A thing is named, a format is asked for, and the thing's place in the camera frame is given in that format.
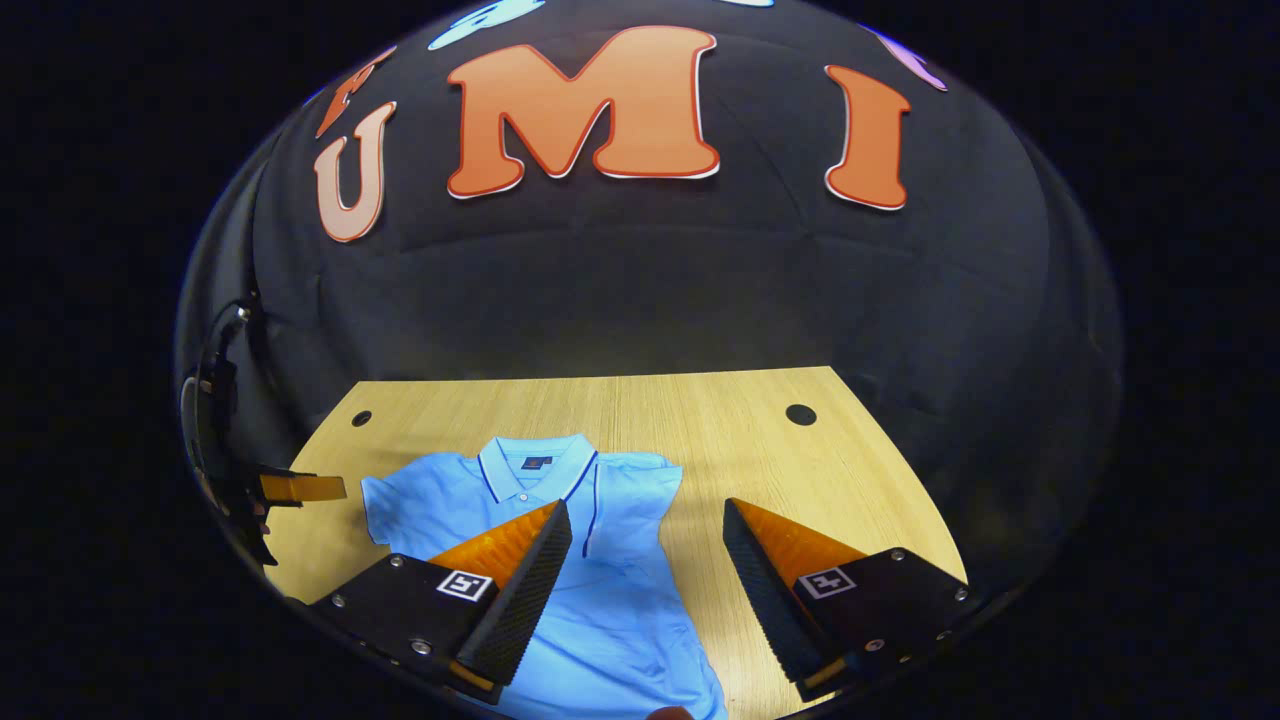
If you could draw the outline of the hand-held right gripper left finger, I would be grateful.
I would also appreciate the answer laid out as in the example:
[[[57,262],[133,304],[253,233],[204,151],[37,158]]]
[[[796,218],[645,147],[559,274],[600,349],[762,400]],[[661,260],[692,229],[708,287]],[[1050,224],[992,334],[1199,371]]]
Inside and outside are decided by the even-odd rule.
[[[429,560],[390,553],[310,605],[323,628],[433,689],[497,705],[572,543],[563,500]]]

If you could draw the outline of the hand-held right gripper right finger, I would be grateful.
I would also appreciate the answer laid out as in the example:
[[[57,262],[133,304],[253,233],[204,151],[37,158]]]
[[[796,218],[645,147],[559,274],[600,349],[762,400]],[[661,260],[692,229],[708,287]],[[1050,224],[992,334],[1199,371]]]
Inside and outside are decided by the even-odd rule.
[[[722,538],[786,679],[803,701],[861,693],[957,639],[970,587],[902,547],[874,553],[741,498]]]

